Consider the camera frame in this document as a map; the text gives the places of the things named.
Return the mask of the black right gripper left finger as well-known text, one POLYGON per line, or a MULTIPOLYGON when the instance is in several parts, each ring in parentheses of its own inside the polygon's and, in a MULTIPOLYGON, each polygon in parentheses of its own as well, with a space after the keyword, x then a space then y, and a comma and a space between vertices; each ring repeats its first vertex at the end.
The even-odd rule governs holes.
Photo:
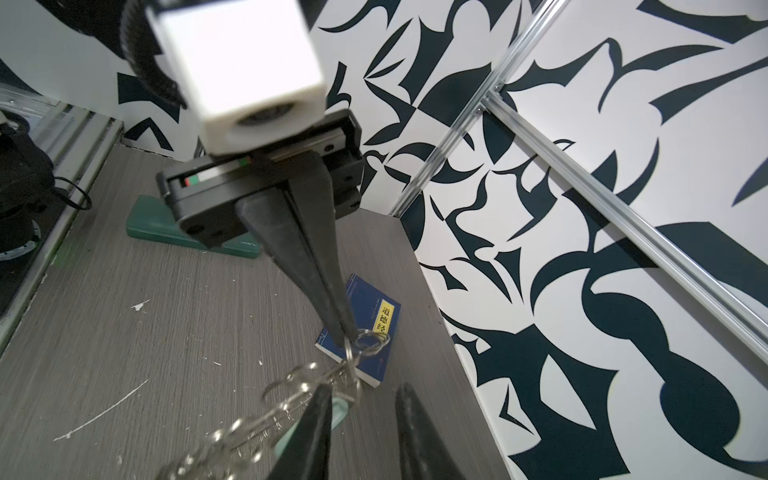
POLYGON ((332 430, 332 388, 321 385, 268 479, 327 479, 332 430))

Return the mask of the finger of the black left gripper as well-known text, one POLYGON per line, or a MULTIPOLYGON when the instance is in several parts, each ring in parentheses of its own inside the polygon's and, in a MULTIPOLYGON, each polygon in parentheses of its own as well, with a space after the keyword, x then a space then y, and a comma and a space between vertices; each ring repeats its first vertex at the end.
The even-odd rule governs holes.
POLYGON ((310 301, 303 290, 309 278, 308 254, 289 187, 272 187, 240 199, 235 203, 235 213, 273 262, 310 301))
POLYGON ((295 167, 289 193, 309 262, 303 290, 333 341, 353 341, 356 325, 340 269, 331 176, 316 153, 299 155, 295 167))

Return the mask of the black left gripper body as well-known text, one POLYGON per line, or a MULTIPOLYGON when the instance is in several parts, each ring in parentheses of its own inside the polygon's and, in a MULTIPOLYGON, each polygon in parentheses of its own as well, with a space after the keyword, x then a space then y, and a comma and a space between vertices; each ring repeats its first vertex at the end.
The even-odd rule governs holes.
POLYGON ((252 195, 276 189, 288 204, 289 218, 300 232, 301 206, 324 196, 300 185, 298 179, 329 182, 332 216, 355 212, 361 203, 364 161, 362 127, 353 112, 340 110, 296 135, 245 153, 206 155, 156 175, 161 197, 176 225, 189 237, 212 249, 249 230, 236 213, 236 204, 252 195))

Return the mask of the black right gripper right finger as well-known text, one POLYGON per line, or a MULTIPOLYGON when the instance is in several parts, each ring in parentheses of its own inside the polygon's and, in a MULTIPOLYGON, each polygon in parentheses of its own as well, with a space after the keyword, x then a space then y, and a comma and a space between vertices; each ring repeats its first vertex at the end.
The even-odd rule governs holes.
POLYGON ((399 464, 402 479, 464 479, 414 388, 396 393, 399 464))

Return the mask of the single silver keyring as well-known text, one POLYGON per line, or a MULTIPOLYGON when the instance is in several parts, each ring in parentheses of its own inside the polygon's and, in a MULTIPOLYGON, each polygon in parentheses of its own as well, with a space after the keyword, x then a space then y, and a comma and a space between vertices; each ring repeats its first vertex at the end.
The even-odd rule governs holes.
POLYGON ((360 329, 354 340, 344 339, 342 360, 348 366, 357 366, 362 361, 377 356, 389 343, 388 333, 360 329))

